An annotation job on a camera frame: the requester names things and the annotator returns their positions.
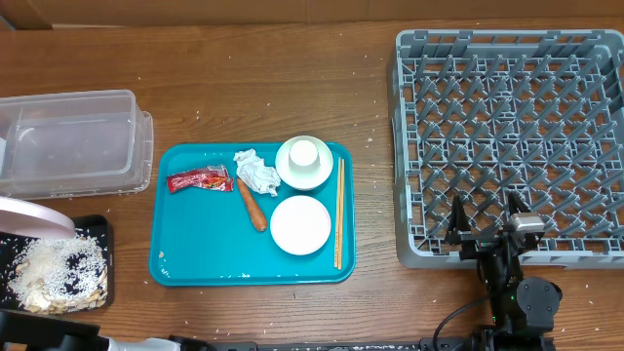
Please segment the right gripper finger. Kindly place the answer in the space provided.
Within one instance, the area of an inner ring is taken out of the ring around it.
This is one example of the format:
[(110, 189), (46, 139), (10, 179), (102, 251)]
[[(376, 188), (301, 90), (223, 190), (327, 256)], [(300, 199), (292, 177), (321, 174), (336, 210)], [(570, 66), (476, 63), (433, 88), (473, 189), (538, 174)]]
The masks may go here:
[(508, 212), (510, 215), (529, 213), (530, 208), (517, 192), (509, 192), (507, 197)]
[(448, 233), (469, 230), (469, 221), (464, 212), (463, 203), (459, 195), (453, 197), (451, 213), (448, 220)]

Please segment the white upside-down bowl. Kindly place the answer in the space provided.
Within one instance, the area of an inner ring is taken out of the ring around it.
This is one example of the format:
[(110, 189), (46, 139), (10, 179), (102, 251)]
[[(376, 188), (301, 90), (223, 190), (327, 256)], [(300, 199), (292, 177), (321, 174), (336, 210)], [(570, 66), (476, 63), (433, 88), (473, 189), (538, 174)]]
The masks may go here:
[[(309, 139), (318, 148), (318, 160), (309, 168), (295, 166), (289, 157), (293, 143), (300, 139)], [(329, 179), (333, 168), (333, 156), (328, 145), (313, 136), (295, 136), (285, 141), (275, 156), (275, 168), (282, 181), (297, 190), (312, 190)]]

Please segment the white upside-down cup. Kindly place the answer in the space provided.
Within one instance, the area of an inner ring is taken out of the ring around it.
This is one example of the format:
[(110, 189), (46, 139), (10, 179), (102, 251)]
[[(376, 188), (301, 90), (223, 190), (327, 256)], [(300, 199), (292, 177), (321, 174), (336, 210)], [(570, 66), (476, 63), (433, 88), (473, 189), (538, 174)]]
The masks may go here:
[(315, 165), (318, 155), (317, 146), (309, 139), (295, 141), (289, 152), (291, 162), (300, 168), (309, 168)]

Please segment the orange carrot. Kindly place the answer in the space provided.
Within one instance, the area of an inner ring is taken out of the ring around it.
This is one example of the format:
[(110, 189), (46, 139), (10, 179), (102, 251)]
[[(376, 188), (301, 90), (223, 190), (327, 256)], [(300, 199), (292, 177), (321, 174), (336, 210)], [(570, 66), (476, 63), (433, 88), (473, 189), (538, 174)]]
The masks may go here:
[(266, 217), (255, 201), (249, 187), (239, 177), (237, 184), (254, 229), (258, 232), (264, 232), (268, 227)]

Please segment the white paper napkin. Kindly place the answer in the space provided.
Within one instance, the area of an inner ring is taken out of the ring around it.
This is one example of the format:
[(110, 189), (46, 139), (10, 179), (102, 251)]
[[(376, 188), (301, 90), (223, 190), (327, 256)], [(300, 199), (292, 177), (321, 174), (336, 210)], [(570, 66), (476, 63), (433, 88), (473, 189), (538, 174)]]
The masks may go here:
[(264, 160), (256, 155), (251, 148), (234, 154), (233, 160), (237, 164), (236, 175), (249, 189), (258, 194), (277, 196), (277, 189), (281, 185), (281, 178), (274, 167), (268, 167)]

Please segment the red snack wrapper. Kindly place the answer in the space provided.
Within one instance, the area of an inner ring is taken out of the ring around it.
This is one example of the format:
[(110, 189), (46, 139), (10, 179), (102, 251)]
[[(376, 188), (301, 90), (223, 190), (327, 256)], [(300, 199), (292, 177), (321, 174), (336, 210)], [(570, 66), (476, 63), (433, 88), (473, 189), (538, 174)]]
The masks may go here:
[(224, 165), (207, 166), (167, 177), (167, 185), (171, 193), (187, 187), (230, 192), (234, 188), (233, 182), (233, 178)]

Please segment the white rice pile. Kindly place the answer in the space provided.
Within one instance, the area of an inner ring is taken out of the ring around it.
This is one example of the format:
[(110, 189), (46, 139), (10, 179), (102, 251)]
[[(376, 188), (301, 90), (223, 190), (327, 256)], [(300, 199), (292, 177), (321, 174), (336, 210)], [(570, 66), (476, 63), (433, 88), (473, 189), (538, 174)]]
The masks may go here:
[(101, 307), (109, 298), (104, 253), (94, 237), (35, 239), (14, 259), (8, 293), (20, 309), (36, 314)]

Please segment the large pink round plate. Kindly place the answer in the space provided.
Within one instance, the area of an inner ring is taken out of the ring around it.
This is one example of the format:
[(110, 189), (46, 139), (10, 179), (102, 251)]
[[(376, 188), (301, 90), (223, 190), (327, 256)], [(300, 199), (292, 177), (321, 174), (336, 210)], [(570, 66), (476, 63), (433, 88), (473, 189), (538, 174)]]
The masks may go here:
[(69, 239), (76, 234), (75, 224), (68, 216), (8, 197), (1, 198), (1, 231), (39, 239)]

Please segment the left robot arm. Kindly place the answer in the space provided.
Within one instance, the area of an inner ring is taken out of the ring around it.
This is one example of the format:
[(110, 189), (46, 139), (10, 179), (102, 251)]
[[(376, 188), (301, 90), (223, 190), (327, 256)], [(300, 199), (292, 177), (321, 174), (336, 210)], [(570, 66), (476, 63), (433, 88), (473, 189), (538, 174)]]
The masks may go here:
[(27, 350), (149, 351), (203, 350), (215, 347), (197, 339), (147, 338), (141, 342), (115, 341), (101, 336), (100, 327), (19, 311), (1, 311), (1, 345), (23, 344)]

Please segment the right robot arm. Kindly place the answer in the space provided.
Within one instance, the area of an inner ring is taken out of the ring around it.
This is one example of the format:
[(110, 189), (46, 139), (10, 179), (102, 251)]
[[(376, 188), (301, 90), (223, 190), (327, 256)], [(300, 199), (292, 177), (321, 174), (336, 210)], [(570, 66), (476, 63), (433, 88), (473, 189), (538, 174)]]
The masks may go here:
[[(487, 295), (455, 310), (437, 326), (432, 346), (452, 350), (553, 350), (545, 334), (554, 328), (554, 317), (563, 292), (555, 283), (524, 276), (520, 256), (537, 248), (545, 223), (516, 193), (508, 195), (507, 222), (489, 233), (475, 234), (459, 196), (453, 198), (445, 241), (459, 245), (459, 258), (474, 259)], [(443, 327), (462, 312), (487, 301), (492, 324), (477, 328), (469, 337), (445, 343)]]

